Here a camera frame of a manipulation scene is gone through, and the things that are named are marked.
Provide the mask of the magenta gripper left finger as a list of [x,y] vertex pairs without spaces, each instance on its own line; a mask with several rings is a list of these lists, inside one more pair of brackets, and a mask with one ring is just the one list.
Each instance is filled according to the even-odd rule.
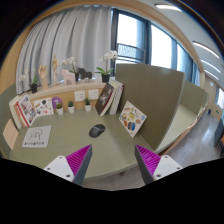
[[81,186],[92,157],[92,145],[87,145],[67,157],[59,155],[44,170]]

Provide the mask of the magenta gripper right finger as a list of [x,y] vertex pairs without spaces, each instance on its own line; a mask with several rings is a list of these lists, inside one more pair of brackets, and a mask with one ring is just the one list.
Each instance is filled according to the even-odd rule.
[[145,184],[182,169],[169,155],[159,156],[140,145],[135,146],[135,157]]

